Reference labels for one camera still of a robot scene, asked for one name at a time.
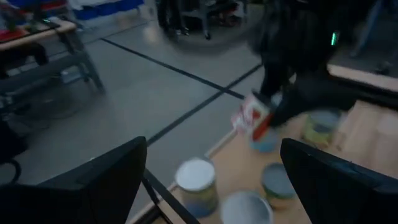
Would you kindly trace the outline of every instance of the black pants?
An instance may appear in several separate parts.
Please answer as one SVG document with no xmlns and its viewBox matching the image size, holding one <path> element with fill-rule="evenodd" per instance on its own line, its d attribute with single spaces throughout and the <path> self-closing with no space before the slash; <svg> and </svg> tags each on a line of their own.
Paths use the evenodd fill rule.
<svg viewBox="0 0 398 224">
<path fill-rule="evenodd" d="M 49 62 L 45 48 L 40 44 L 33 43 L 0 52 L 0 79 L 8 78 L 6 67 L 10 64 L 33 56 L 36 63 L 45 65 Z"/>
<path fill-rule="evenodd" d="M 167 11 L 170 13 L 170 21 L 167 21 Z M 163 29 L 182 29 L 177 0 L 160 0 L 157 6 L 157 19 Z"/>
</svg>

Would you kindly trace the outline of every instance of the cart wheel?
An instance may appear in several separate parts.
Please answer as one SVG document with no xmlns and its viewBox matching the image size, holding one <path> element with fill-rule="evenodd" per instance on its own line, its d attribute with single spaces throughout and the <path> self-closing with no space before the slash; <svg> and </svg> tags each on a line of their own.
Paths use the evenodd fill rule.
<svg viewBox="0 0 398 224">
<path fill-rule="evenodd" d="M 211 40 L 211 35 L 209 33 L 206 33 L 205 38 L 206 38 L 206 40 Z"/>
</svg>

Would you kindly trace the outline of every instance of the gray floor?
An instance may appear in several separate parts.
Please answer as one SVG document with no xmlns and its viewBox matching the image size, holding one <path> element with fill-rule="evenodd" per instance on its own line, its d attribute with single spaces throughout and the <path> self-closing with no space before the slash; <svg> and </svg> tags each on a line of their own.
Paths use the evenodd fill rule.
<svg viewBox="0 0 398 224">
<path fill-rule="evenodd" d="M 154 19 L 144 7 L 141 14 L 103 19 L 81 34 L 107 93 L 99 95 L 83 82 L 63 88 L 78 113 L 50 119 L 47 129 L 30 136 L 30 149 L 16 158 L 23 168 L 20 183 L 38 184 L 136 136 L 157 136 L 151 139 L 147 168 L 169 185 L 181 162 L 204 155 L 231 131 L 231 113 L 261 84 L 259 59 L 245 43 L 211 54 L 175 48 Z M 230 36 L 213 31 L 215 42 Z M 189 38 L 209 45 L 200 34 L 183 41 Z M 65 54 L 56 40 L 45 45 L 52 58 Z M 0 167 L 0 180 L 12 174 L 11 167 Z M 129 218 L 148 201 L 140 189 Z"/>
</svg>

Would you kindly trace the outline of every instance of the concrete floor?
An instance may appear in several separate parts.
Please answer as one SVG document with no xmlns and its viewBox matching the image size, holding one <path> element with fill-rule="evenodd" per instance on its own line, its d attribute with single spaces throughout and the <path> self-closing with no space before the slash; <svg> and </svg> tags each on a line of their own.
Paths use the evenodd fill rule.
<svg viewBox="0 0 398 224">
<path fill-rule="evenodd" d="M 179 164 L 204 155 L 231 131 L 231 113 L 261 84 L 260 60 L 245 43 L 212 55 L 176 49 L 164 38 L 148 5 L 140 15 L 105 18 L 98 28 L 82 34 L 106 95 L 83 82 L 66 88 L 79 112 L 52 119 L 49 128 L 29 138 L 30 149 L 16 157 L 23 169 L 20 183 L 38 184 L 145 136 L 150 142 L 147 168 L 169 185 Z M 205 42 L 200 34 L 187 38 Z M 52 58 L 65 54 L 56 41 L 44 44 Z M 10 167 L 0 167 L 0 179 L 12 174 Z M 140 189 L 129 218 L 148 202 Z"/>
</svg>

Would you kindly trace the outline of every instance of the green light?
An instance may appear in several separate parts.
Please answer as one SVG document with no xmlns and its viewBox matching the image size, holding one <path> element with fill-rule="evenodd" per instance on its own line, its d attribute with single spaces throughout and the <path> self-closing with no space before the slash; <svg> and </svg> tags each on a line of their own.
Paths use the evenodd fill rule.
<svg viewBox="0 0 398 224">
<path fill-rule="evenodd" d="M 333 33 L 333 35 L 331 36 L 331 45 L 334 46 L 336 45 L 337 42 L 337 34 L 336 32 Z"/>
</svg>

